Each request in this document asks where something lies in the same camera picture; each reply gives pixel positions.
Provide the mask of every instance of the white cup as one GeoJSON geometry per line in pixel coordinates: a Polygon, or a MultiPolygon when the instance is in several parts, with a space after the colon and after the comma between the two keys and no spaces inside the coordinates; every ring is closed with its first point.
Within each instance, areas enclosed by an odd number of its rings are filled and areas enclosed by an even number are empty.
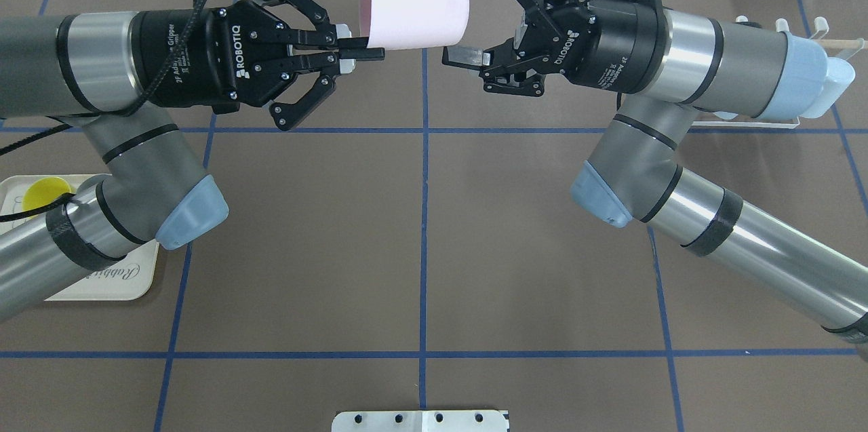
{"type": "Polygon", "coordinates": [[[469,0],[359,0],[368,47],[390,51],[456,45],[469,12],[469,0]]]}

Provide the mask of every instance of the table surface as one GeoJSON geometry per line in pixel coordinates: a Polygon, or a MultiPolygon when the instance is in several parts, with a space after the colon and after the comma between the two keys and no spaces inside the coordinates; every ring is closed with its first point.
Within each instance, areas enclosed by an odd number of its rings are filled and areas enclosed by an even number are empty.
{"type": "MultiPolygon", "coordinates": [[[[357,0],[317,1],[359,30],[357,0]]],[[[187,2],[0,0],[0,16],[187,2]]],[[[866,35],[868,0],[664,2],[866,35]]],[[[463,43],[512,35],[516,3],[471,5],[463,43]]],[[[571,202],[613,96],[557,77],[540,99],[487,95],[439,61],[360,64],[292,133],[250,107],[172,111],[229,219],[161,252],[134,302],[44,303],[0,326],[0,429],[326,431],[342,410],[482,407],[517,431],[864,429],[868,365],[851,348],[644,225],[571,202]]],[[[868,53],[853,64],[866,73],[868,53]]],[[[866,262],[857,81],[796,130],[696,129],[679,160],[866,262]]],[[[6,120],[0,144],[48,125],[6,120]]],[[[0,178],[104,171],[74,130],[0,162],[0,178]]]]}

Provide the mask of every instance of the yellow bowl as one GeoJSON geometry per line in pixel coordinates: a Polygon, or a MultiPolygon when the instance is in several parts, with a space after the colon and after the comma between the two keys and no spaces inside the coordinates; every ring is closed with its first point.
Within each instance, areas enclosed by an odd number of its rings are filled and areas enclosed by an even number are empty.
{"type": "Polygon", "coordinates": [[[21,200],[21,209],[27,212],[27,210],[46,206],[55,201],[63,193],[72,192],[72,186],[69,186],[69,183],[63,178],[57,178],[57,176],[42,178],[34,182],[24,192],[24,198],[21,200]]]}

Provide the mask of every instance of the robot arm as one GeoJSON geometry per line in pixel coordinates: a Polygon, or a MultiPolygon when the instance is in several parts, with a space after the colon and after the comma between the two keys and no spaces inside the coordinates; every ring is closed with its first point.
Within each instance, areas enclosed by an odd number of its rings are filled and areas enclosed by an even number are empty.
{"type": "Polygon", "coordinates": [[[0,235],[0,321],[146,241],[177,249],[226,219],[214,179],[161,107],[206,104],[230,113],[242,102],[267,106],[276,126],[289,130],[357,60],[384,58],[382,49],[367,48],[366,37],[353,39],[345,24],[332,24],[313,0],[204,9],[185,45],[180,38],[192,14],[0,19],[0,117],[50,116],[80,127],[112,174],[91,178],[66,203],[0,235]],[[291,28],[267,11],[274,5],[294,6],[314,30],[291,28]],[[274,101],[306,73],[319,78],[298,102],[274,101]]]}
{"type": "Polygon", "coordinates": [[[517,1],[524,16],[512,39],[447,47],[443,63],[479,71],[486,92],[542,96],[545,75],[559,73],[629,95],[573,184],[576,203],[616,227],[647,222],[764,284],[868,361],[868,268],[673,160],[701,111],[819,117],[853,68],[809,39],[660,0],[517,1]]]}

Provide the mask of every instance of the light blue joint cap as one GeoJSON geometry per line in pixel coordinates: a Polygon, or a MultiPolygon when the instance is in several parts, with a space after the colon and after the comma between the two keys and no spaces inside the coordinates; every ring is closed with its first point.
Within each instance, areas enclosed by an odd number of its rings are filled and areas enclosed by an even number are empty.
{"type": "Polygon", "coordinates": [[[180,200],[154,238],[168,250],[178,249],[220,225],[227,216],[229,206],[209,174],[180,200]]]}
{"type": "Polygon", "coordinates": [[[828,64],[823,47],[811,39],[784,34],[787,36],[784,70],[772,100],[757,119],[796,119],[811,108],[823,90],[828,64]]]}
{"type": "Polygon", "coordinates": [[[580,207],[609,225],[622,229],[633,220],[630,210],[620,202],[607,182],[588,161],[585,161],[582,171],[573,182],[570,194],[580,207]]]}

